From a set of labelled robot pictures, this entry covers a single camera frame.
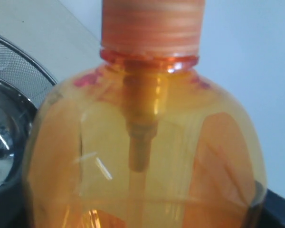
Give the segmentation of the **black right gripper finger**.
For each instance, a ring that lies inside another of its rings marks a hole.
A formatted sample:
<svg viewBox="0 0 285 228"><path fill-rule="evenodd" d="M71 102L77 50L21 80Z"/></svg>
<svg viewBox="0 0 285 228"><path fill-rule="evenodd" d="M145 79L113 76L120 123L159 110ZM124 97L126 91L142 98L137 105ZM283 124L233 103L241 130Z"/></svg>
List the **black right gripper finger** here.
<svg viewBox="0 0 285 228"><path fill-rule="evenodd" d="M257 189L249 208L250 228L285 228L285 199L271 190Z"/></svg>

